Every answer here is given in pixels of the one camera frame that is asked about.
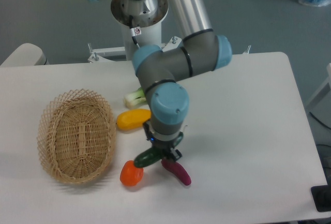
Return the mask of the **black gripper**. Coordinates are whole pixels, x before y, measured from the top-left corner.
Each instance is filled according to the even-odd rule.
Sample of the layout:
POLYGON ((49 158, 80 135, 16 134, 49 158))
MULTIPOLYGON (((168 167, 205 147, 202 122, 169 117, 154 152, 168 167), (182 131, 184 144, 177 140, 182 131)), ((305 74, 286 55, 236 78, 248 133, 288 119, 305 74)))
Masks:
POLYGON ((176 149, 181 142, 180 131, 172 135, 161 135, 155 131, 150 131, 149 122, 143 123, 143 129, 147 141, 150 141, 153 147, 160 149, 167 160, 178 161, 182 157, 181 152, 176 149))

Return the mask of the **silver and grey robot arm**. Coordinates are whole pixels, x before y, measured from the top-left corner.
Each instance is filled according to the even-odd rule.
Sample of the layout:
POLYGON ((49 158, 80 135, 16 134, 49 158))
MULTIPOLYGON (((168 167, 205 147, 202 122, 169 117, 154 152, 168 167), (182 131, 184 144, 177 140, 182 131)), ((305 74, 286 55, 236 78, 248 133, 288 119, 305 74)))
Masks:
POLYGON ((135 158, 134 165, 177 161, 181 153, 176 147, 183 139, 180 128, 189 109, 188 93, 179 81, 226 66, 232 58, 231 45, 213 32, 203 0, 112 0, 111 11, 128 35, 127 58, 151 110, 143 128, 152 146, 135 158), (160 24, 169 8, 183 43, 164 51, 160 37, 147 30, 160 24))

